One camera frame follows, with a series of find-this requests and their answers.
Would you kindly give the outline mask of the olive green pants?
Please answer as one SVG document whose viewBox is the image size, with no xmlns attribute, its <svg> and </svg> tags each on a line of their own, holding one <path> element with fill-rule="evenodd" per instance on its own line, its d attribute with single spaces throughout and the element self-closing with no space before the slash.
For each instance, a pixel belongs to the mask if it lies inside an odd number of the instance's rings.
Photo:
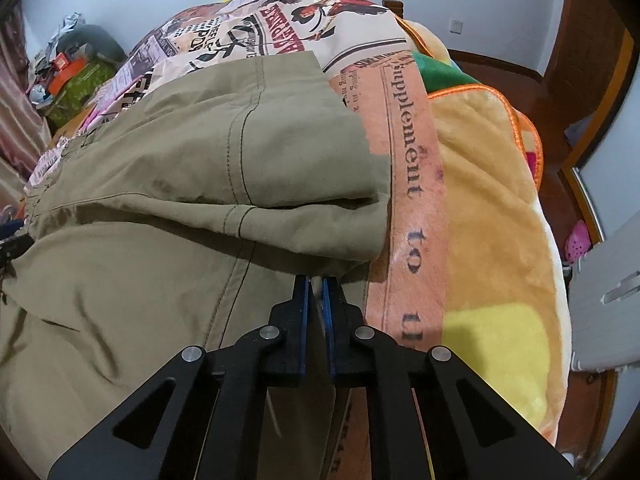
<svg viewBox="0 0 640 480">
<path fill-rule="evenodd" d="M 390 159 L 310 52 L 202 67 L 67 144 L 1 280 L 1 427 L 37 478 L 187 346 L 267 322 L 296 274 L 366 293 Z"/>
</svg>

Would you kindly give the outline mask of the yellow orange plush blanket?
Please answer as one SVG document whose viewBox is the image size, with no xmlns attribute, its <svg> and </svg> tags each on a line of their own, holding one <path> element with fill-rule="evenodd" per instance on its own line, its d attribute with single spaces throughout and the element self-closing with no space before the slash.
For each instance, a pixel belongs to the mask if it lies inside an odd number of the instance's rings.
<svg viewBox="0 0 640 480">
<path fill-rule="evenodd" d="M 538 191 L 544 169 L 529 118 L 467 75 L 423 25 L 402 20 L 444 162 L 449 220 L 442 343 L 549 442 L 570 371 L 559 249 Z"/>
</svg>

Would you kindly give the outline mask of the white plastic stool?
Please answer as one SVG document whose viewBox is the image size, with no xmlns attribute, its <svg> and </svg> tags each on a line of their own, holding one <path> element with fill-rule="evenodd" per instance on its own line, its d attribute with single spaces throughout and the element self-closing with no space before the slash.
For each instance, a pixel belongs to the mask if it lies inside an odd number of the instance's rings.
<svg viewBox="0 0 640 480">
<path fill-rule="evenodd" d="M 639 362 L 639 217 L 573 266 L 568 285 L 570 368 L 602 372 Z"/>
</svg>

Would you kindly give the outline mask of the pink slipper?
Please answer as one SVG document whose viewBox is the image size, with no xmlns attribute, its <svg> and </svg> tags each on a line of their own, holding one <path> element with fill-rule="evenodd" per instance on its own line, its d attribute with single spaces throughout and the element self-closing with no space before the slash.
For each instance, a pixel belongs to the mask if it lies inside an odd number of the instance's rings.
<svg viewBox="0 0 640 480">
<path fill-rule="evenodd" d="M 577 262 L 591 248 L 591 238 L 584 220 L 578 220 L 564 244 L 564 257 L 568 263 Z"/>
</svg>

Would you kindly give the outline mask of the striped red beige curtain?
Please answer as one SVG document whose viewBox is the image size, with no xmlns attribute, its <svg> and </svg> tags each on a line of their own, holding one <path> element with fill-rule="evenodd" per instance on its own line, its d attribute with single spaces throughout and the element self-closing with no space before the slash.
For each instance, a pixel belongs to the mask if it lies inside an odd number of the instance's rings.
<svg viewBox="0 0 640 480">
<path fill-rule="evenodd" d="M 0 204 L 16 206 L 51 133 L 26 94 L 28 57 L 21 3 L 1 21 Z"/>
</svg>

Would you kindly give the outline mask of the green patterned storage bin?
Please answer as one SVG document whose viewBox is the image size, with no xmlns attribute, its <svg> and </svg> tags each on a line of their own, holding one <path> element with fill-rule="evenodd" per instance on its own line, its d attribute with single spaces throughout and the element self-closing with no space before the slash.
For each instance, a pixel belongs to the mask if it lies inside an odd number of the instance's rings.
<svg viewBox="0 0 640 480">
<path fill-rule="evenodd" d="M 116 73 L 115 67 L 101 60 L 88 62 L 76 75 L 65 81 L 44 117 L 60 128 L 79 114 L 101 84 Z"/>
</svg>

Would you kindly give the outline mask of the newspaper print bed sheet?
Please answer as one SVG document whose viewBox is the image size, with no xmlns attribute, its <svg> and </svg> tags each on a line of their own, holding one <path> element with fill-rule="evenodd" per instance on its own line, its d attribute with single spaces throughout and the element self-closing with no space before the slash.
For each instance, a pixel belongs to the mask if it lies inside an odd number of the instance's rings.
<svg viewBox="0 0 640 480">
<path fill-rule="evenodd" d="M 367 0 L 256 0 L 226 15 L 209 47 L 158 63 L 80 136 L 110 122 L 162 84 L 202 67 L 312 53 L 372 150 L 390 159 L 387 235 L 369 263 L 359 304 L 368 320 L 425 349 L 442 330 L 445 185 L 427 92 L 408 35 Z"/>
</svg>

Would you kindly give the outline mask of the orange box on bin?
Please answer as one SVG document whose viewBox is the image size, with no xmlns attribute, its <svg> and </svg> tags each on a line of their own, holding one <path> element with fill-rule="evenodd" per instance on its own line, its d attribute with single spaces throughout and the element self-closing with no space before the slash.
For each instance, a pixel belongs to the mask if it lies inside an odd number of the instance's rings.
<svg viewBox="0 0 640 480">
<path fill-rule="evenodd" d="M 57 96 L 61 89 L 89 63 L 88 58 L 80 56 L 71 60 L 64 52 L 59 53 L 53 60 L 54 74 L 47 85 L 47 92 Z"/>
</svg>

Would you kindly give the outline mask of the grey green pillow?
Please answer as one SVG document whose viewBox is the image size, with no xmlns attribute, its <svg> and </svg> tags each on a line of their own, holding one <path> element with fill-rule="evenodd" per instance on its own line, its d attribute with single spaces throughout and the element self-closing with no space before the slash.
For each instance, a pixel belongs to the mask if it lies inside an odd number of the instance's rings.
<svg viewBox="0 0 640 480">
<path fill-rule="evenodd" d="M 68 32 L 63 39 L 66 47 L 86 47 L 94 56 L 115 65 L 122 64 L 127 57 L 120 44 L 98 25 L 81 25 Z"/>
</svg>

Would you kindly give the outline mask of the wall power socket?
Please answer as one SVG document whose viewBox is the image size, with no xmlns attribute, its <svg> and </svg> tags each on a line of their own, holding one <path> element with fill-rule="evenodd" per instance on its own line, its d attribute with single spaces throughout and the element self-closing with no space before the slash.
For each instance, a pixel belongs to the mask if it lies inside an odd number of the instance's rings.
<svg viewBox="0 0 640 480">
<path fill-rule="evenodd" d="M 449 23 L 449 31 L 455 35 L 461 35 L 463 22 L 459 20 L 451 20 Z"/>
</svg>

